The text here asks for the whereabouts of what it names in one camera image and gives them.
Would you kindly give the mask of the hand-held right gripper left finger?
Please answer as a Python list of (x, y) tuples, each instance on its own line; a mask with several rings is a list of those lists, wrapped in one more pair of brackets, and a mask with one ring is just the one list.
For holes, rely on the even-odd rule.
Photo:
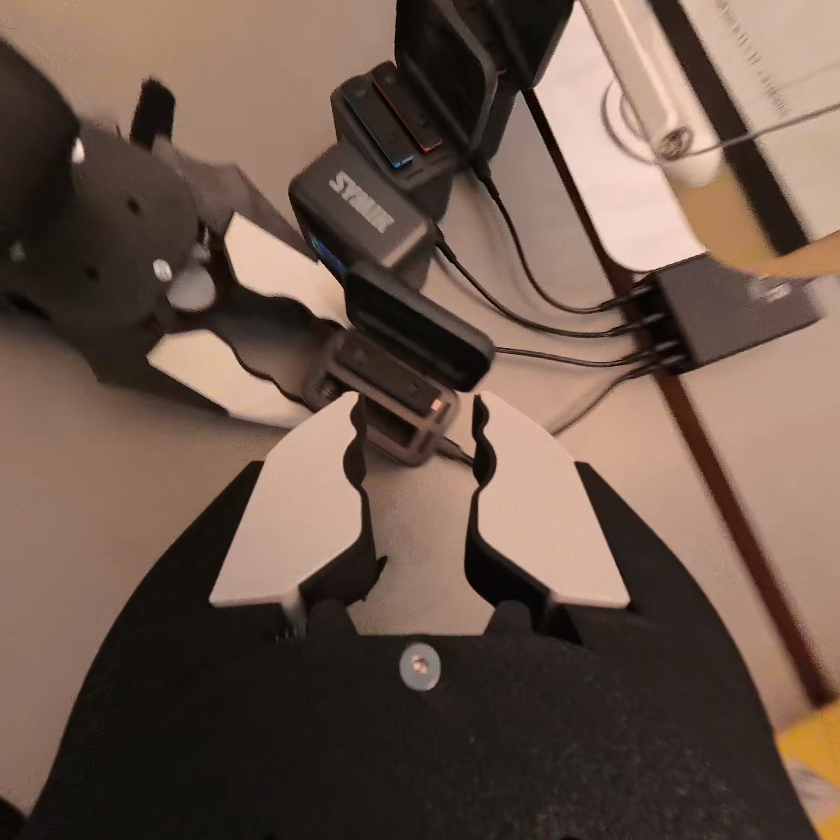
[(320, 602), (351, 606), (380, 579), (366, 475), (365, 400), (346, 392), (265, 458), (209, 604), (278, 606), (294, 635)]

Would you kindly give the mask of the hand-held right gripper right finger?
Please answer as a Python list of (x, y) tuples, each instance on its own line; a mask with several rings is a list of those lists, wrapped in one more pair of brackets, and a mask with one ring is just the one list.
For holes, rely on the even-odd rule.
[(623, 611), (631, 597), (574, 457), (493, 392), (474, 399), (465, 576), (487, 603), (520, 602), (554, 629), (566, 607)]

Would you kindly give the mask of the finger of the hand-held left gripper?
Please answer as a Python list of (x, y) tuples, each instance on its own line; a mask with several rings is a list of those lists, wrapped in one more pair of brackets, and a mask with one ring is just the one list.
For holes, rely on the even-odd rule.
[(239, 421), (294, 428), (312, 415), (270, 378), (248, 371), (235, 351), (208, 330), (171, 333), (146, 354), (149, 365), (220, 406)]
[(316, 318), (348, 328), (343, 288), (322, 262), (303, 255), (239, 213), (227, 226), (224, 247), (241, 287), (263, 298), (294, 301)]

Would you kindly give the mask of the plain black battery charger case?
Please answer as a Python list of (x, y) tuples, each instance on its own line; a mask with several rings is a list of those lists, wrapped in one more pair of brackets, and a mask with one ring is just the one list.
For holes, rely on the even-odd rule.
[(325, 343), (304, 402), (317, 412), (359, 393), (371, 444), (404, 466), (422, 466), (444, 442), (460, 396), (489, 372), (494, 344), (378, 266), (356, 263), (341, 284), (350, 326)]

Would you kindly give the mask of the black charger case holding batteries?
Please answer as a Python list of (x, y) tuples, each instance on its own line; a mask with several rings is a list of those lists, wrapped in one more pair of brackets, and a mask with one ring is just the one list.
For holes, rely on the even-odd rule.
[[(391, 170), (345, 103), (345, 81), (330, 98), (337, 139), (361, 152), (412, 204), (438, 222), (447, 211), (457, 175), (464, 173), (478, 182), (488, 175), (518, 90), (501, 75), (451, 1), (396, 2), (393, 58), (386, 61), (400, 71), (437, 125), (442, 145), (424, 154), (408, 136), (415, 160)], [(356, 77), (373, 79), (376, 66)]]

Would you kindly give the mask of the black charger case printed lid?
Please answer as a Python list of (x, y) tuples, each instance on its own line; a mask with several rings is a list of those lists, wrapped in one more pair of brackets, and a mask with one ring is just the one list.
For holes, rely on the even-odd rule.
[(291, 179), (288, 196), (303, 237), (338, 281), (364, 262), (424, 287), (436, 225), (353, 146), (329, 147)]

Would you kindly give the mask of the black battery with blue edge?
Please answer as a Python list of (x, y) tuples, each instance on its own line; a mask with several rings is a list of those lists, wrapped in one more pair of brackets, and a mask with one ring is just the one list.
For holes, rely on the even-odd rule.
[(411, 165), (415, 160), (413, 142), (385, 103), (373, 80), (368, 77), (352, 77), (342, 84), (341, 92), (354, 118), (391, 170), (397, 171)]

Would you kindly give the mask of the black battery with red edge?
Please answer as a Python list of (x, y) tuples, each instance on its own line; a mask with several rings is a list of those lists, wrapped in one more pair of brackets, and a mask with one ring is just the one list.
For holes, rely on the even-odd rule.
[(429, 154), (443, 143), (437, 125), (391, 61), (382, 62), (371, 72), (374, 84), (418, 149)]

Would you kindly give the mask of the black multi-port charging hub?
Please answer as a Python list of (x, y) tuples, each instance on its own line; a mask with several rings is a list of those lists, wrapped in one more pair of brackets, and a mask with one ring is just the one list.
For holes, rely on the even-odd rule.
[(678, 375), (811, 327), (822, 317), (807, 281), (766, 280), (699, 255), (651, 272), (636, 299), (665, 368)]

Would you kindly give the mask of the white rounded pad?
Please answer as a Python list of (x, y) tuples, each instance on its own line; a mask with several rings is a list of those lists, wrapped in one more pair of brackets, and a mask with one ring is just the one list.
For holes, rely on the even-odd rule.
[(534, 93), (595, 231), (618, 265), (646, 273), (706, 254), (579, 3)]

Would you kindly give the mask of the black device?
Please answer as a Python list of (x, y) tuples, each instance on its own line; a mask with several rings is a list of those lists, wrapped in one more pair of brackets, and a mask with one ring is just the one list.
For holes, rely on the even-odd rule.
[(455, 1), (501, 75), (518, 91), (543, 77), (570, 21), (574, 1)]

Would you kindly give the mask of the yellow bin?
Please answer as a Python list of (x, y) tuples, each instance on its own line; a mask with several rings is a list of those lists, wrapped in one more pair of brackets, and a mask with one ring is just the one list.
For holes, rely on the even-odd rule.
[(818, 836), (839, 838), (839, 700), (776, 736), (794, 789)]

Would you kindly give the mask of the white device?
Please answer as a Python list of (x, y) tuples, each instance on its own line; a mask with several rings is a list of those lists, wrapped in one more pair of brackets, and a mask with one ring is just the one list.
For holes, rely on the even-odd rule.
[(719, 138), (645, 1), (583, 1), (640, 137), (673, 183), (701, 188), (721, 173)]

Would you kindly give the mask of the white panel with black edge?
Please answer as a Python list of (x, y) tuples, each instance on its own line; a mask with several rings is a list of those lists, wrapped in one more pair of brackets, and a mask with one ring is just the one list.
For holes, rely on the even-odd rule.
[(651, 2), (777, 256), (838, 232), (839, 2)]

